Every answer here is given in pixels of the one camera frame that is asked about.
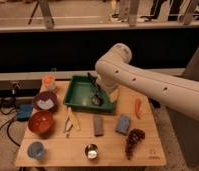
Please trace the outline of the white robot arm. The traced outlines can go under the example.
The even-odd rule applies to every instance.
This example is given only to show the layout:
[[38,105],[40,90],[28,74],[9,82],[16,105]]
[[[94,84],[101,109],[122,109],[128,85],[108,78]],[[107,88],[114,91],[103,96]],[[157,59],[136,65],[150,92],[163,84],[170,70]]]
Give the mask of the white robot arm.
[[110,94],[119,84],[160,101],[199,122],[199,82],[140,69],[129,64],[130,48],[117,43],[95,64],[97,82]]

